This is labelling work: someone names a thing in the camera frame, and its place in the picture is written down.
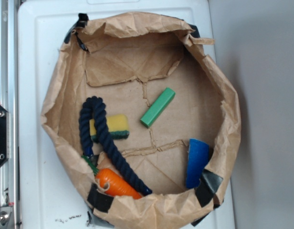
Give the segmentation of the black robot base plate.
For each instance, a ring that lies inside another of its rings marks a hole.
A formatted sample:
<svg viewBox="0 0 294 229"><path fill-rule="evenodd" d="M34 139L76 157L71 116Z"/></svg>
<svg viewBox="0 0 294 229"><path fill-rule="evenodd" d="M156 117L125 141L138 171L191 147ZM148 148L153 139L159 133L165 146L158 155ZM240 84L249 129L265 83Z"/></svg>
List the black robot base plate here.
<svg viewBox="0 0 294 229"><path fill-rule="evenodd" d="M8 160L9 112L0 105L0 168Z"/></svg>

